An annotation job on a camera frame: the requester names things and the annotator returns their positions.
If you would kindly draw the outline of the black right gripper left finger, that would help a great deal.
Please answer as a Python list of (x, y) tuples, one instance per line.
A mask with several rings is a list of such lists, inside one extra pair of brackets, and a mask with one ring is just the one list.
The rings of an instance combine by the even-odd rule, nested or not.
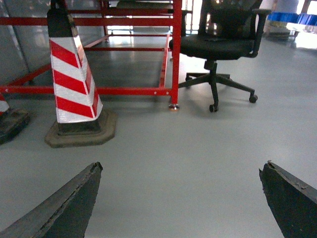
[(45, 201), (1, 231), (2, 238), (83, 238), (103, 167), (87, 166)]

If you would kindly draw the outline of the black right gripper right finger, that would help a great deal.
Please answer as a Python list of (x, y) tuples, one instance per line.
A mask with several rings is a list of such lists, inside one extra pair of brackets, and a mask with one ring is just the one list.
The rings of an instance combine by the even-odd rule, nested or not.
[(259, 170), (268, 206), (285, 238), (317, 236), (317, 190), (267, 162)]

